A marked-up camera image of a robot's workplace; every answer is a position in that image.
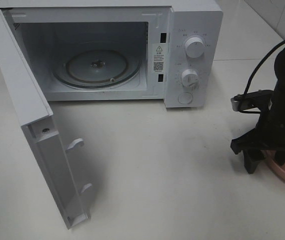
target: warning label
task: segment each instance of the warning label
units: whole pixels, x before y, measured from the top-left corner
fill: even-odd
[[[155,73],[163,74],[165,72],[167,54],[167,43],[155,43],[152,45],[152,66]]]

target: white table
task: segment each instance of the white table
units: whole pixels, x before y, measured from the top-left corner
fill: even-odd
[[[161,100],[51,104],[63,141],[84,138],[84,170],[98,186],[91,220],[71,230],[0,72],[0,240],[285,239],[285,183],[264,163],[248,175],[243,157],[230,149],[231,139],[257,122],[255,115],[233,112],[230,98],[280,38],[242,1],[219,2],[225,25],[203,108],[166,110]],[[244,20],[248,30],[228,29],[233,15],[257,26]],[[257,40],[259,32],[265,35]],[[274,87],[273,63],[266,62],[251,90]]]

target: open microwave door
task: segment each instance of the open microwave door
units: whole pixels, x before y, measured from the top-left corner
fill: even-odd
[[[40,89],[13,33],[0,10],[0,68],[21,129],[67,226],[88,218],[77,190],[67,153],[82,139],[63,146],[53,112]]]

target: microwave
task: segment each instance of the microwave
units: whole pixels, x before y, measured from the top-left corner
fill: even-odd
[[[71,228],[88,219],[50,101],[204,105],[223,13],[214,0],[0,0],[0,69],[21,129]]]

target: power knob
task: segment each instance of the power knob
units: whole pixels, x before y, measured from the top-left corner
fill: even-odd
[[[188,57],[199,58],[205,51],[205,42],[200,36],[191,36],[184,44],[184,49]]]
[[[181,74],[181,83],[186,88],[193,88],[199,82],[198,73],[195,70],[187,69]]]

